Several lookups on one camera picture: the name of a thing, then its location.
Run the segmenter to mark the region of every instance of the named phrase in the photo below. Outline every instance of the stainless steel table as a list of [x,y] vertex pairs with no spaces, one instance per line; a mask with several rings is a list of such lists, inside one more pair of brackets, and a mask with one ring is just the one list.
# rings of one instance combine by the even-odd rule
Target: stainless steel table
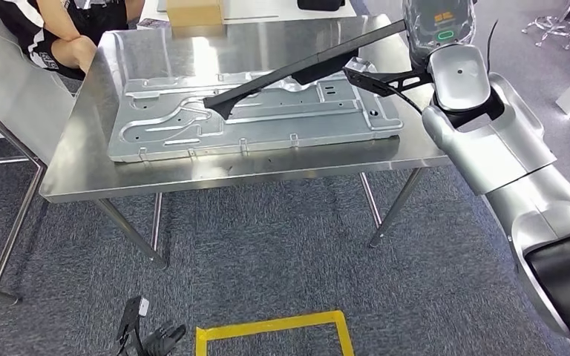
[[[387,99],[394,101],[404,122],[401,135],[391,139],[129,164],[110,161],[106,150],[119,95],[128,79],[276,69],[389,23],[386,16],[364,16],[234,24],[219,37],[188,39],[176,39],[169,30],[106,33],[40,194],[50,202],[95,200],[150,259],[164,264],[156,252],[162,192],[359,173],[379,227],[382,221],[363,172],[414,169],[383,223],[387,228],[413,189],[421,168],[450,163],[425,133],[417,112],[400,98]],[[360,56],[373,62],[379,71],[410,69],[407,48],[398,36],[362,48]],[[431,94],[429,87],[407,92],[421,106],[428,103]],[[108,201],[135,194],[157,195],[153,247]],[[378,230],[380,237],[383,228]]]

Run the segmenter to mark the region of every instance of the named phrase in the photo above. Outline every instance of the yellow tape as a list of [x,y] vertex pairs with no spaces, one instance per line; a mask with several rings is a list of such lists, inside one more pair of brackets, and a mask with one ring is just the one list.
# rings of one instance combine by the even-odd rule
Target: yellow tape
[[344,318],[344,313],[339,310],[300,315],[297,317],[284,317],[282,319],[258,321],[255,323],[220,326],[210,329],[195,328],[195,356],[206,356],[206,343],[209,340],[221,340],[231,337],[260,334],[262,332],[277,332],[280,330],[296,329],[303,328],[305,326],[329,323],[335,323],[335,327],[338,330],[338,337],[340,340],[340,346],[342,347],[343,356],[353,356],[353,345],[350,343],[350,336],[346,326],[346,318]]

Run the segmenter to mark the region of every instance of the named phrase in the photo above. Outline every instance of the orange label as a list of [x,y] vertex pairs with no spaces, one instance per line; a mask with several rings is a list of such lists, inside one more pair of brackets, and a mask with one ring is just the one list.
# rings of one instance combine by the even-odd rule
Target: orange label
[[434,16],[433,19],[436,22],[440,22],[443,20],[451,20],[453,18],[453,14],[449,11],[446,13],[439,13],[438,15]]

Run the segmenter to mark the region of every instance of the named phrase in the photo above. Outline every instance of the black tool on floor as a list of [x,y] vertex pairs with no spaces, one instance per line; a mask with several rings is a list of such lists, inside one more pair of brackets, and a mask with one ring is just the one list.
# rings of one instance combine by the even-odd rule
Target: black tool on floor
[[140,320],[147,315],[148,308],[149,302],[141,296],[131,298],[125,304],[117,334],[117,356],[166,356],[185,335],[186,326],[174,328],[172,322],[167,321],[141,342]]

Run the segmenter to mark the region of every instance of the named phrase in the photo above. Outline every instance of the green indicator light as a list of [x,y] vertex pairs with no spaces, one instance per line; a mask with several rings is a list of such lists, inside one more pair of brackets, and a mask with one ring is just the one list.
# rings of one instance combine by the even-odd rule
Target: green indicator light
[[455,36],[456,34],[453,33],[453,31],[449,30],[449,31],[442,31],[442,32],[438,32],[438,40],[439,41],[444,41],[446,39],[450,39],[451,37]]

